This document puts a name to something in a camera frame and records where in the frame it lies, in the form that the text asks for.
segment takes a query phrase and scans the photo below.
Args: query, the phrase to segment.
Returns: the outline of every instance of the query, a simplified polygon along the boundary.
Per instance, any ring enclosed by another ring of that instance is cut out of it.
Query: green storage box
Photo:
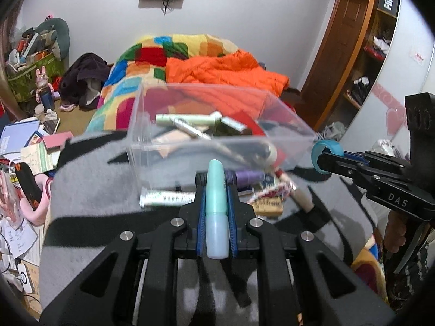
[[[56,60],[51,53],[36,61],[32,66],[19,71],[16,76],[8,77],[7,81],[17,102],[25,102],[32,97],[31,92],[36,89],[36,69],[41,69],[42,66],[45,66],[50,83],[52,83],[53,77],[62,76],[65,72],[63,62]]]

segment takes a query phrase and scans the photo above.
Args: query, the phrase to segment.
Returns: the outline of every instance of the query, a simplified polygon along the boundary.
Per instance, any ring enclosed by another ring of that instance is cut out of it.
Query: wooden cabinet
[[[382,65],[386,59],[385,54],[378,52],[374,47],[373,37],[392,40],[392,36],[397,23],[397,11],[389,13],[388,9],[381,8],[384,1],[375,0],[371,11],[370,23],[366,37],[358,52],[356,60],[350,64],[350,73],[343,86],[339,85],[334,91],[336,98],[331,98],[322,116],[316,123],[316,129],[323,129],[326,125],[334,121],[341,121],[349,127],[353,118],[360,110],[362,103],[352,97],[353,81],[366,76],[369,81],[368,89],[373,86],[380,73]]]
[[[373,36],[395,27],[394,15],[378,9],[379,0],[336,0],[296,111],[316,131],[332,121],[346,126],[360,105],[348,90],[354,80],[377,77],[383,59],[373,55]]]

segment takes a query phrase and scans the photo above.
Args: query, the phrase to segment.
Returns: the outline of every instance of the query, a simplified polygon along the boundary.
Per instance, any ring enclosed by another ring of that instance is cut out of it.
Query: white wall
[[[65,19],[70,27],[70,64],[85,52],[114,62],[147,34],[209,33],[250,51],[296,86],[323,38],[330,1],[183,0],[174,2],[176,8],[164,16],[160,1],[24,0],[19,20],[31,27],[48,14]]]
[[[432,93],[435,94],[435,62],[433,59],[433,52],[431,58],[431,64],[426,76],[426,81],[418,93]],[[403,125],[396,136],[393,137],[391,142],[400,148],[403,155],[410,153],[411,150],[411,138],[409,137],[409,131],[406,125]]]
[[[326,7],[325,17],[323,18],[322,25],[320,26],[319,33],[317,35],[316,42],[314,43],[313,50],[311,51],[310,57],[305,66],[305,70],[302,74],[301,79],[299,80],[298,85],[295,87],[302,90],[305,81],[307,80],[308,74],[311,71],[311,67],[313,66],[314,60],[316,59],[317,52],[319,51],[320,44],[322,43],[323,37],[325,36],[326,28],[328,27],[329,19],[331,17],[332,10],[334,9],[335,0],[329,0],[328,6]]]
[[[399,15],[393,40],[375,84],[385,88],[402,105],[405,96],[419,93],[434,49],[434,36],[411,0],[400,0]],[[423,55],[422,64],[410,55]],[[370,149],[378,139],[392,139],[386,126],[388,108],[373,93],[369,93],[343,138],[343,148],[350,152]]]

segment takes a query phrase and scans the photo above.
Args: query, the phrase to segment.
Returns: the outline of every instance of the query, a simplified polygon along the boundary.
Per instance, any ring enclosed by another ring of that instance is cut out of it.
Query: book
[[[38,130],[39,120],[6,125],[0,137],[0,155],[8,160],[16,157]]]
[[[47,153],[43,142],[21,149],[21,162],[25,162],[29,165],[33,175],[54,169],[51,156]]]
[[[56,133],[50,136],[44,136],[42,138],[42,142],[44,142],[47,151],[52,151],[56,149],[60,149],[61,146],[64,145],[67,139],[74,137],[71,131],[64,133]]]
[[[32,135],[32,137],[29,138],[28,142],[26,143],[27,146],[35,145],[42,141],[42,134],[40,134],[38,131],[35,131]]]

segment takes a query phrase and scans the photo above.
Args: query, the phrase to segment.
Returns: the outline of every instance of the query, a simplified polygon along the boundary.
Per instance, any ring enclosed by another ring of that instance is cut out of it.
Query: clear plastic box
[[[158,126],[156,114],[205,114],[217,110],[230,116],[243,108],[266,136],[219,136],[158,143],[174,126]],[[212,159],[226,170],[294,168],[316,138],[313,130],[268,91],[213,84],[142,85],[128,127],[128,157],[141,194],[147,190],[194,191],[196,172],[206,172]],[[222,147],[230,149],[228,155]]]

